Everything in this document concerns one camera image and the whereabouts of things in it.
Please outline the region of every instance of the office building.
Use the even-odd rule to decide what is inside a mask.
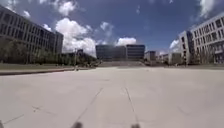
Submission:
[[[126,45],[126,46],[112,46],[112,45],[97,45],[96,56],[97,59],[103,61],[139,61],[144,58],[144,45]]]
[[[114,61],[123,61],[126,59],[126,47],[116,46],[113,48],[112,56]]]
[[[112,45],[96,45],[96,56],[97,59],[103,60],[103,61],[111,61],[113,59],[112,51],[113,51]]]
[[[0,5],[0,38],[26,46],[29,53],[60,54],[63,35],[51,32]]]
[[[184,31],[179,34],[179,42],[181,43],[182,48],[182,59],[184,64],[193,63],[195,52],[194,52],[194,42],[192,34],[189,31]]]
[[[224,63],[224,12],[181,33],[179,40],[187,63]]]
[[[156,61],[156,51],[147,51],[144,58],[147,61]]]
[[[162,55],[158,55],[156,57],[156,61],[158,63],[167,63],[168,64],[168,61],[169,61],[169,54],[162,54]]]
[[[169,53],[169,58],[168,62],[170,65],[175,65],[175,64],[181,64],[182,63],[182,57],[181,53]]]
[[[126,46],[126,58],[130,61],[139,61],[144,59],[145,45],[133,44]]]

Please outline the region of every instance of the blue sky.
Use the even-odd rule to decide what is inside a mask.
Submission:
[[[1,0],[50,31],[64,34],[63,51],[96,44],[142,43],[167,51],[180,32],[224,11],[224,0]]]

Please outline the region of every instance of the building facade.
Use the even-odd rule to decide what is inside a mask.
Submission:
[[[96,56],[97,59],[103,61],[139,61],[144,58],[144,45],[126,45],[126,46],[112,46],[112,45],[97,45]]]
[[[182,54],[185,57],[186,51],[188,63],[224,63],[224,12],[181,33],[179,41],[185,44]]]
[[[144,58],[147,61],[156,61],[156,51],[147,51]]]
[[[182,63],[181,53],[170,53],[168,62],[170,65],[181,64]]]
[[[60,54],[63,35],[53,33],[0,5],[0,38],[26,46],[29,53]]]
[[[99,60],[111,61],[113,59],[112,51],[112,45],[96,45],[96,56]]]
[[[127,60],[139,61],[144,59],[145,45],[133,44],[126,46]]]

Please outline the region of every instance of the ground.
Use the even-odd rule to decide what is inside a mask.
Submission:
[[[224,70],[98,68],[0,77],[4,128],[223,128]]]
[[[72,66],[56,66],[54,64],[39,65],[39,64],[3,64],[0,63],[1,71],[15,71],[15,70],[45,70],[45,69],[61,69],[71,68]]]

